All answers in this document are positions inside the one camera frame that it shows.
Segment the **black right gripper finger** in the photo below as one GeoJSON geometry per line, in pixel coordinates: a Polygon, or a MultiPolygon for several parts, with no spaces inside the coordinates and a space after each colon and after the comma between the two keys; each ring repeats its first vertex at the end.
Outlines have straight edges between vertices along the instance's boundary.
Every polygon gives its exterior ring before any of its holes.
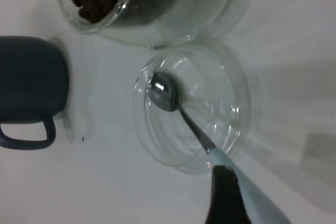
{"type": "Polygon", "coordinates": [[[216,165],[212,170],[211,204],[206,223],[251,223],[247,214],[238,179],[227,166],[216,165]]]}

